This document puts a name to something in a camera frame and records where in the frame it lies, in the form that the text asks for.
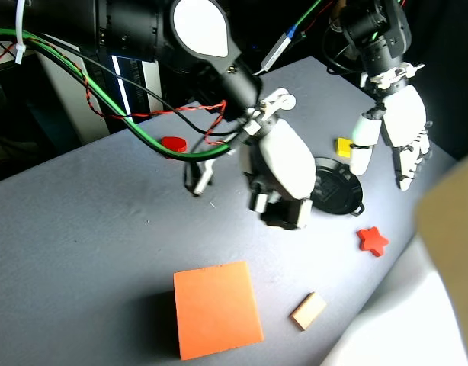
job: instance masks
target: orange block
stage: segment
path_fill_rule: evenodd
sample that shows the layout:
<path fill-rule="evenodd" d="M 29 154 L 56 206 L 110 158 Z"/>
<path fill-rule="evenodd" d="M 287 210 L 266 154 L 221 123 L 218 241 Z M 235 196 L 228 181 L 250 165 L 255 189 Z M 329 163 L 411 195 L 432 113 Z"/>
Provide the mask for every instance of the orange block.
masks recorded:
<path fill-rule="evenodd" d="M 182 360 L 264 339 L 246 262 L 177 272 L 174 282 Z"/>

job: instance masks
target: table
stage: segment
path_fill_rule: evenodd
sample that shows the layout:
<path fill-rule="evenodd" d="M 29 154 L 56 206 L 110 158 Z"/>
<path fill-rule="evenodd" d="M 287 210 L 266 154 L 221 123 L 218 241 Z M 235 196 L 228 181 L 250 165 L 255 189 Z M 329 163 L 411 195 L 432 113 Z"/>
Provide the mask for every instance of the table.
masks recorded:
<path fill-rule="evenodd" d="M 335 158 L 373 102 L 313 58 L 263 77 L 287 88 L 283 112 L 315 156 Z M 206 127 L 213 116 L 192 120 Z M 153 136 L 197 138 L 173 115 L 143 124 Z M 247 209 L 237 156 L 214 166 L 202 198 L 183 187 L 183 163 L 114 134 L 0 182 L 0 365 L 179 364 L 173 273 L 245 260 L 265 341 L 190 364 L 319 364 L 392 267 L 414 232 L 415 203 L 454 163 L 434 156 L 407 192 L 391 150 L 375 149 L 361 177 L 366 211 L 313 211 L 299 231 L 266 227 Z M 391 243 L 375 258 L 356 231 L 378 226 Z M 328 306 L 306 332 L 288 319 L 312 291 Z"/>

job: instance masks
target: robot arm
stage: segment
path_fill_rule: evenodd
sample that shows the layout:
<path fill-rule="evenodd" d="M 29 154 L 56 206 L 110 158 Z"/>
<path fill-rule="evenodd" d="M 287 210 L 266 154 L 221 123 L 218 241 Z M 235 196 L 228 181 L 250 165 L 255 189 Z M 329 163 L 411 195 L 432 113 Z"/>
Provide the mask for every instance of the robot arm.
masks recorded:
<path fill-rule="evenodd" d="M 424 104 L 409 85 L 423 65 L 402 61 L 412 42 L 405 14 L 397 0 L 353 0 L 342 9 L 340 21 L 366 70 L 361 87 L 377 104 L 360 116 L 354 129 L 351 171 L 356 175 L 366 172 L 383 126 L 385 142 L 393 148 L 396 180 L 406 191 L 430 145 Z"/>
<path fill-rule="evenodd" d="M 0 27 L 13 28 L 14 14 L 15 2 L 0 0 Z M 260 100 L 261 80 L 241 61 L 214 0 L 32 0 L 24 9 L 24 29 L 82 49 L 158 60 L 186 75 L 202 103 L 226 100 L 226 120 L 242 123 L 228 144 L 241 145 L 247 158 L 244 170 L 257 202 L 251 209 L 268 212 L 269 224 L 305 226 L 316 180 L 314 158 L 276 115 L 279 109 L 291 109 L 295 99 L 279 89 Z"/>

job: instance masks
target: star-shaped object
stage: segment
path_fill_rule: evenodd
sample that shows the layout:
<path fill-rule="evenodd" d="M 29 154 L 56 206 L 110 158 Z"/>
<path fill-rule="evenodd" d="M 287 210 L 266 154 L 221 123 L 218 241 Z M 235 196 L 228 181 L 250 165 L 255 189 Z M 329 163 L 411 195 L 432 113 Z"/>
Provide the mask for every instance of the star-shaped object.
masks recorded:
<path fill-rule="evenodd" d="M 389 243 L 389 240 L 381 236 L 377 227 L 373 226 L 369 230 L 359 230 L 357 235 L 361 239 L 361 250 L 369 250 L 375 257 L 385 254 L 384 246 Z"/>

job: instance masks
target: pan handle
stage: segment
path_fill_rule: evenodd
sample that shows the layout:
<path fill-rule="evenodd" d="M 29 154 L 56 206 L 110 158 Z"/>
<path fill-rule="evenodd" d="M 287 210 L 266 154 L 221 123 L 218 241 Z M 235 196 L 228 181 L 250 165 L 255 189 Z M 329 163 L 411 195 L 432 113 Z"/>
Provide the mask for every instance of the pan handle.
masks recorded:
<path fill-rule="evenodd" d="M 363 202 L 361 202 L 359 207 L 356 210 L 354 210 L 353 212 L 351 212 L 351 215 L 357 217 L 357 216 L 361 215 L 363 212 L 364 212 L 364 205 L 363 205 Z"/>

